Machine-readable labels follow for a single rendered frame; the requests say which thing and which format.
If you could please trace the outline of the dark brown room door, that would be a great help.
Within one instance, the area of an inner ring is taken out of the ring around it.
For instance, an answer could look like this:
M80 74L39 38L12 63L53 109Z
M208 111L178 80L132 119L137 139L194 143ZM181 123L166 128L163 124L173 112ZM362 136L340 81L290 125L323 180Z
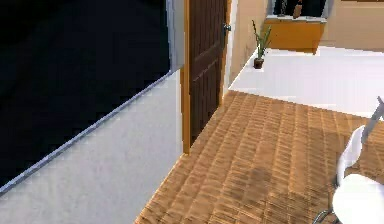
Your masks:
M180 70L183 153L221 104L232 0L184 0L185 63Z

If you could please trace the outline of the green potted house plant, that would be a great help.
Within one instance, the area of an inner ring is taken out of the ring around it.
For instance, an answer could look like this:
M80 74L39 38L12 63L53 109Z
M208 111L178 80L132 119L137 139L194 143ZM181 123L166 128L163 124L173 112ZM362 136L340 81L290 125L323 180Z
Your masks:
M272 28L270 26L267 27L266 31L263 33L258 33L255 25L255 21L252 21L255 40L256 40L256 50L257 56L254 59L253 67L255 69L261 69L264 63L265 51L268 48L271 41L269 40L269 36L271 34Z

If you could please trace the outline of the orange wooden cabinet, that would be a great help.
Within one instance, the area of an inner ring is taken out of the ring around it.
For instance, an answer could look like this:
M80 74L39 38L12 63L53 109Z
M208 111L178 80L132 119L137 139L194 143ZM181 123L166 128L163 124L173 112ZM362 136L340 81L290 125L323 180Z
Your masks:
M271 28L271 49L315 54L327 21L321 17L268 15L263 30Z

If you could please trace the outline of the grey table leg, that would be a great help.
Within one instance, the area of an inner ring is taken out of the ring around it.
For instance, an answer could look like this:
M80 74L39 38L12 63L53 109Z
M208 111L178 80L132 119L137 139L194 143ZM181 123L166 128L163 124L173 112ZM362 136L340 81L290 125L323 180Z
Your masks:
M372 114L369 122L365 125L365 128L362 133L361 142L365 143L368 139L369 134L374 129L375 125L378 123L380 118L384 119L384 101L381 99L380 96L377 97L379 105L377 106L376 110Z

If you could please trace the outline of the dark window with grey frame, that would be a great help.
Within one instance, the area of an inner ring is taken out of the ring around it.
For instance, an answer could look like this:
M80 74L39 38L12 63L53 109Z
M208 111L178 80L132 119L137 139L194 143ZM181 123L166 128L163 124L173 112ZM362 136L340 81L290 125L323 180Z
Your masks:
M0 0L0 196L184 63L185 0Z

